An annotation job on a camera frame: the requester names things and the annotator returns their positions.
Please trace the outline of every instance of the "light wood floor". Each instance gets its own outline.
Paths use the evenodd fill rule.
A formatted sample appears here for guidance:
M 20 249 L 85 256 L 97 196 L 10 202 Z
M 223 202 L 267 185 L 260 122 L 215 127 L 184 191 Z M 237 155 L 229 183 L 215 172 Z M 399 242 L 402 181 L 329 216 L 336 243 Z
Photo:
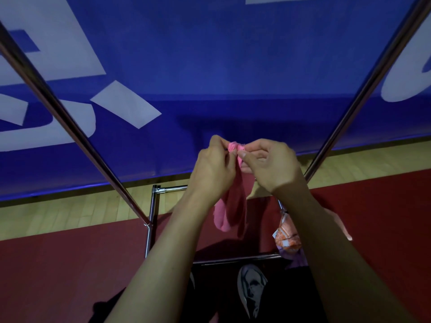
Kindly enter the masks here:
M 308 163 L 302 165 L 305 171 Z M 384 177 L 431 168 L 431 141 L 376 148 L 328 157 L 309 183 L 310 188 Z M 186 185 L 188 180 L 161 183 L 161 186 Z M 151 185 L 128 188 L 148 214 Z M 184 192 L 160 195 L 159 213 L 168 213 Z M 250 198 L 267 196 L 255 183 Z M 40 233 L 87 227 L 136 218 L 115 191 L 0 207 L 0 240 Z

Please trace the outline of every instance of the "person's right arm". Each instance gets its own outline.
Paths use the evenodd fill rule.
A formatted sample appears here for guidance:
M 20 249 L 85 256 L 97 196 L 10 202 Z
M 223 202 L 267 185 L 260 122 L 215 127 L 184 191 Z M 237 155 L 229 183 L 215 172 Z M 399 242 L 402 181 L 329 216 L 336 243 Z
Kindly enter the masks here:
M 311 195 L 295 152 L 271 140 L 245 150 L 242 171 L 253 172 L 295 223 L 328 321 L 416 322 Z

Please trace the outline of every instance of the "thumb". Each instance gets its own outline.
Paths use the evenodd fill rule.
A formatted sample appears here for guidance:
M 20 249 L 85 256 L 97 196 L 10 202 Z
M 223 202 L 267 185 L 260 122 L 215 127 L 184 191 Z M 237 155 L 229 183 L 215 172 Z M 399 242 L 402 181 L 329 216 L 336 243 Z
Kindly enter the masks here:
M 237 151 L 229 152 L 228 169 L 235 171 L 237 161 Z
M 242 160 L 247 163 L 247 165 L 250 167 L 251 171 L 254 171 L 257 168 L 257 165 L 259 164 L 259 161 L 257 160 L 257 157 L 255 157 L 253 154 L 247 152 L 247 151 L 238 151 L 238 156 L 242 158 Z

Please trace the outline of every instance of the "shoe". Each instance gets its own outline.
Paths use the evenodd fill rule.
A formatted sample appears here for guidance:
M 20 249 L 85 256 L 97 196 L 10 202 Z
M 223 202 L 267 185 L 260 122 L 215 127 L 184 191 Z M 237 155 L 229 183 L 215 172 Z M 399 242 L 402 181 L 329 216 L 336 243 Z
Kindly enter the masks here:
M 257 318 L 260 298 L 268 280 L 253 264 L 244 265 L 238 273 L 238 293 L 249 318 Z

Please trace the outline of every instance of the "clothes drying rack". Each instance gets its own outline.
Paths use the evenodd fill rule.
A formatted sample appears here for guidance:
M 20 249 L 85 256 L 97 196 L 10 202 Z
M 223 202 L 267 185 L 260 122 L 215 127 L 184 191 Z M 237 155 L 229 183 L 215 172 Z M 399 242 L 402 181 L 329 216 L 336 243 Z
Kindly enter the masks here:
M 368 100 L 374 89 L 382 81 L 385 74 L 389 71 L 391 66 L 394 64 L 404 47 L 410 41 L 412 36 L 415 34 L 417 29 L 420 27 L 422 22 L 428 16 L 431 10 L 431 0 L 417 0 L 412 6 L 411 10 L 405 17 L 402 24 L 392 37 L 391 41 L 386 46 L 385 50 L 377 60 L 374 68 L 371 70 L 366 80 L 359 88 L 353 101 L 338 121 L 331 134 L 328 136 L 320 150 L 317 152 L 310 166 L 307 168 L 304 177 L 307 182 L 313 177 L 317 169 L 320 167 L 329 151 L 333 148 L 336 142 L 339 140 L 341 135 L 347 130 L 349 125 L 352 123 L 355 116 L 361 110 L 363 105 Z M 78 144 L 81 150 L 86 156 L 93 162 L 96 168 L 104 175 L 108 182 L 113 188 L 119 193 L 119 195 L 126 201 L 130 208 L 141 218 L 148 228 L 147 245 L 145 251 L 145 257 L 147 257 L 153 245 L 154 235 L 154 219 L 156 217 L 156 207 L 158 203 L 158 195 L 166 192 L 174 192 L 179 190 L 185 190 L 187 186 L 175 186 L 175 187 L 160 187 L 154 185 L 151 195 L 150 214 L 147 217 L 141 208 L 137 205 L 136 201 L 127 191 L 127 189 L 121 184 L 120 180 L 109 168 L 108 164 L 95 150 L 93 145 L 88 140 L 87 136 L 83 133 L 81 128 L 71 117 L 71 115 L 64 108 L 63 104 L 52 92 L 46 81 L 36 70 L 30 60 L 27 58 L 25 53 L 19 48 L 17 43 L 11 37 L 9 32 L 0 22 L 0 52 L 4 58 L 8 61 L 11 67 L 19 74 L 24 82 L 30 87 L 34 94 L 39 100 L 45 105 L 48 111 L 57 119 L 67 133 L 73 138 Z M 284 207 L 280 201 L 278 201 L 281 211 L 284 211 Z M 230 263 L 240 260 L 262 260 L 270 258 L 280 258 L 278 253 L 262 254 L 257 256 L 237 257 L 237 258 L 226 258 L 219 260 L 204 260 L 195 261 L 194 264 L 200 265 L 213 265 L 221 263 Z

